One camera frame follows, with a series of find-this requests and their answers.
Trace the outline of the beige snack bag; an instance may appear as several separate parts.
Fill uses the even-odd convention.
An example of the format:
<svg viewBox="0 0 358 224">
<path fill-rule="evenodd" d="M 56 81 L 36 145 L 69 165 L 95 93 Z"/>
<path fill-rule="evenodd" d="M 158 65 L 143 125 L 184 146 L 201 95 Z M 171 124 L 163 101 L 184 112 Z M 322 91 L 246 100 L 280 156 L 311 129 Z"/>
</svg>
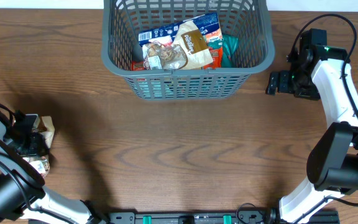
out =
<svg viewBox="0 0 358 224">
<path fill-rule="evenodd" d="M 50 149 L 55 134 L 51 116 L 37 115 L 32 127 L 33 140 L 30 149 L 26 151 L 22 158 L 27 161 L 36 171 L 46 177 L 50 172 Z"/>
</svg>

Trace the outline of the green Nescafe coffee bag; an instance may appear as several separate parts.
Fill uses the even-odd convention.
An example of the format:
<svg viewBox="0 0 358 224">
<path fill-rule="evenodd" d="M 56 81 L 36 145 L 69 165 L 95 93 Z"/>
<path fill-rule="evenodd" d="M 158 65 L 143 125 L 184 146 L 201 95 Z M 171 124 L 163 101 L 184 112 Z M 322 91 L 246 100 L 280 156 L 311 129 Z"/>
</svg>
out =
<svg viewBox="0 0 358 224">
<path fill-rule="evenodd" d="M 234 53 L 238 49 L 237 37 L 223 34 L 223 37 L 208 43 L 213 63 L 212 68 L 234 68 Z"/>
</svg>

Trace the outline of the red San Remo spaghetti pack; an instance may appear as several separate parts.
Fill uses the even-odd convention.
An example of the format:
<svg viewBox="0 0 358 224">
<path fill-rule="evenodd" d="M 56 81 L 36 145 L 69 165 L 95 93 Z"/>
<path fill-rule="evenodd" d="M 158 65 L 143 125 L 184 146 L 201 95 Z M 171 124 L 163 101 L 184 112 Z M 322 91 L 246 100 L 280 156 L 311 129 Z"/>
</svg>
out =
<svg viewBox="0 0 358 224">
<path fill-rule="evenodd" d="M 219 49 L 209 49 L 211 54 L 212 62 L 204 65 L 203 67 L 197 67 L 197 69 L 207 69 L 207 68 L 220 68 L 221 61 L 223 57 L 223 48 Z M 185 68 L 185 62 L 187 65 L 190 64 L 189 57 L 183 55 L 182 50 L 173 49 L 168 47 L 163 49 L 158 54 L 155 53 L 153 49 L 146 50 L 146 57 L 142 62 L 132 61 L 132 71 L 140 70 L 160 70 L 160 69 L 182 69 L 189 70 L 190 68 Z"/>
</svg>

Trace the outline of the Kleenex tissue multipack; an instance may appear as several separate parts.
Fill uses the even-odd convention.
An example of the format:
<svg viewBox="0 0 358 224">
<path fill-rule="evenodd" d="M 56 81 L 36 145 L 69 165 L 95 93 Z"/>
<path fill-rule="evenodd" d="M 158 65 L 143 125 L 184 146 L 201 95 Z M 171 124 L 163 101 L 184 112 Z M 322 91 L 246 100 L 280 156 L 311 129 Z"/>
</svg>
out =
<svg viewBox="0 0 358 224">
<path fill-rule="evenodd" d="M 138 34 L 138 43 L 140 46 L 155 41 L 161 44 L 171 44 L 179 30 L 179 26 L 187 21 L 193 21 L 200 30 L 209 48 L 218 49 L 223 46 L 223 34 L 221 32 L 218 15 L 215 12 L 142 31 Z"/>
</svg>

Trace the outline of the beige cookie bag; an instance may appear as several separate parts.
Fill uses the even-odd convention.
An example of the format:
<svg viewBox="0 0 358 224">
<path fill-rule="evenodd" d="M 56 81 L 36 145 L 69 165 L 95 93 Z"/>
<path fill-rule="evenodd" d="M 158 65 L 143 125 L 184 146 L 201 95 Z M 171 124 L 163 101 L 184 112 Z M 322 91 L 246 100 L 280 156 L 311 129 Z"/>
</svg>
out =
<svg viewBox="0 0 358 224">
<path fill-rule="evenodd" d="M 193 21 L 180 24 L 174 39 L 144 44 L 142 53 L 146 70 L 194 70 L 213 63 L 209 47 Z"/>
</svg>

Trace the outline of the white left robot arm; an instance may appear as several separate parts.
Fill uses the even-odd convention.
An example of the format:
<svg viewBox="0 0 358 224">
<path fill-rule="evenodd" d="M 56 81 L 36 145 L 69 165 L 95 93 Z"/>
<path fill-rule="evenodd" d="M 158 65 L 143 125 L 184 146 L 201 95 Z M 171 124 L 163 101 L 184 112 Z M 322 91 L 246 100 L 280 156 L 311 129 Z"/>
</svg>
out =
<svg viewBox="0 0 358 224">
<path fill-rule="evenodd" d="M 69 199 L 46 187 L 54 132 L 51 117 L 0 104 L 0 223 L 109 223 L 89 201 Z"/>
</svg>

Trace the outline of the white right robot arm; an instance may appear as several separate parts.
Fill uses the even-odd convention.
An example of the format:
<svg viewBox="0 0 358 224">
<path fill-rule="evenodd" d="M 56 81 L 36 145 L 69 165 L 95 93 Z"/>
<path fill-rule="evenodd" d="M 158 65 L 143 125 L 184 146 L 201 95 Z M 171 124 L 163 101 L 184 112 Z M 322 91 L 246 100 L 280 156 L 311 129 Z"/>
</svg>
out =
<svg viewBox="0 0 358 224">
<path fill-rule="evenodd" d="M 327 45 L 327 33 L 310 29 L 288 56 L 289 70 L 270 74 L 266 93 L 288 93 L 320 100 L 327 130 L 308 156 L 307 176 L 279 201 L 278 215 L 287 223 L 308 223 L 334 198 L 358 190 L 358 94 L 345 61 L 347 51 Z"/>
</svg>

